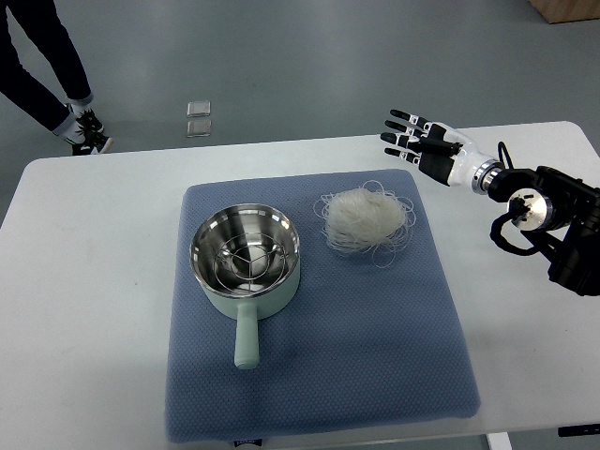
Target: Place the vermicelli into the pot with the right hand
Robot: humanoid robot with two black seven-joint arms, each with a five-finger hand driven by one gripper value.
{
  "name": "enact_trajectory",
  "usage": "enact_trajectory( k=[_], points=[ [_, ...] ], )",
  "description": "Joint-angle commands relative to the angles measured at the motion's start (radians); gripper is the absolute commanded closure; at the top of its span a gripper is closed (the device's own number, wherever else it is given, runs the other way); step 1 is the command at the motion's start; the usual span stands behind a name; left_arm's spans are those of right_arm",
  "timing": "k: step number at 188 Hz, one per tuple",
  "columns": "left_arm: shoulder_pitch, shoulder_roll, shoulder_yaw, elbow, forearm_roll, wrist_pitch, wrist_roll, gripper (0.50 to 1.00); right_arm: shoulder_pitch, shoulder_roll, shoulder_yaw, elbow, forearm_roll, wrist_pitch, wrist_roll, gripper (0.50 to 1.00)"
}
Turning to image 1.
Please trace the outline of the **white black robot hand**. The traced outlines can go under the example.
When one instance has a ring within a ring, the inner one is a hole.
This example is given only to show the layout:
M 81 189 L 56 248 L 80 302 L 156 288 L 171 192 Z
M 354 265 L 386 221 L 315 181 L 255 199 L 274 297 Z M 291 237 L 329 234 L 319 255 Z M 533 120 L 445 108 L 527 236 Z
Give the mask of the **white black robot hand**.
M 380 135 L 388 144 L 384 152 L 412 164 L 434 181 L 447 186 L 465 186 L 484 194 L 484 178 L 503 169 L 495 157 L 486 155 L 464 133 L 444 123 L 393 109 Z

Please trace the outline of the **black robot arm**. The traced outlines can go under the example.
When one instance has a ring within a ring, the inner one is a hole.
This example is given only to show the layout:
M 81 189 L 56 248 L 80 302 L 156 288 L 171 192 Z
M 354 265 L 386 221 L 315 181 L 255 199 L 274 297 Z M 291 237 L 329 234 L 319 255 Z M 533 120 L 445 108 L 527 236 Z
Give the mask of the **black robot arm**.
M 513 166 L 504 142 L 501 167 L 486 175 L 489 198 L 506 204 L 490 229 L 494 244 L 518 256 L 543 255 L 548 279 L 580 296 L 599 294 L 599 189 L 556 169 Z

